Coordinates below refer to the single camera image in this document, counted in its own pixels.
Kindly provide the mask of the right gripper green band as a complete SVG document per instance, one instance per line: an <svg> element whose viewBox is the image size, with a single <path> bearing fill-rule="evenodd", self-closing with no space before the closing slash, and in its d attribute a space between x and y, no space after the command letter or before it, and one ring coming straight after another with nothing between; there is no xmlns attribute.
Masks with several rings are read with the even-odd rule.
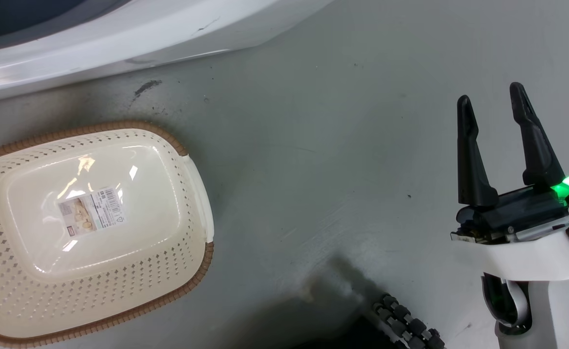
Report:
<svg viewBox="0 0 569 349"><path fill-rule="evenodd" d="M509 86L522 135L526 187L498 194L480 156L479 127L468 95L457 102L458 257L502 280L569 280L569 177L523 84Z"/></svg>

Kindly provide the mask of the white washing machine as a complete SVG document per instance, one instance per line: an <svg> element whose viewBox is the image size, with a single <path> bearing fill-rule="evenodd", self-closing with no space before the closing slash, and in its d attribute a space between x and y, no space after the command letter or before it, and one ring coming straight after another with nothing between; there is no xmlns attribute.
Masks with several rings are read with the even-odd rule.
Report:
<svg viewBox="0 0 569 349"><path fill-rule="evenodd" d="M333 0L131 0L100 18L0 49L0 100L259 46Z"/></svg>

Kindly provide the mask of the cream perforated laundry basket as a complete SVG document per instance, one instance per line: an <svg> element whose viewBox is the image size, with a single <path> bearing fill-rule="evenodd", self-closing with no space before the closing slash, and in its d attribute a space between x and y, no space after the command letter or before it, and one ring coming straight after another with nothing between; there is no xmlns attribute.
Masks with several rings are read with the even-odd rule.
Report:
<svg viewBox="0 0 569 349"><path fill-rule="evenodd" d="M123 191L126 222L70 237L58 203ZM118 121L0 146L0 346L102 331L185 296L213 260L196 165L166 130Z"/></svg>

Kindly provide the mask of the dark grey washing machine door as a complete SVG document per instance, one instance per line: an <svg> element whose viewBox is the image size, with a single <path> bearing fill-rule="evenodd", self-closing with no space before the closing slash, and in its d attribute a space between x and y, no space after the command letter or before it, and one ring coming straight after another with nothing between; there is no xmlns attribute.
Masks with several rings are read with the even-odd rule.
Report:
<svg viewBox="0 0 569 349"><path fill-rule="evenodd" d="M0 0L0 49L100 18L131 0Z"/></svg>

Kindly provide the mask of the paper label sticker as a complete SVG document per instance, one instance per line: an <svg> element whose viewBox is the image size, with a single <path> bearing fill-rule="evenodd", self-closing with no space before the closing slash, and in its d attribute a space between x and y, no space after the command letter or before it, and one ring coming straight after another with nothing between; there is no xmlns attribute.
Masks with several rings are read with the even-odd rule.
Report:
<svg viewBox="0 0 569 349"><path fill-rule="evenodd" d="M83 236L126 222L123 191L105 187L79 192L58 203L62 224L70 237Z"/></svg>

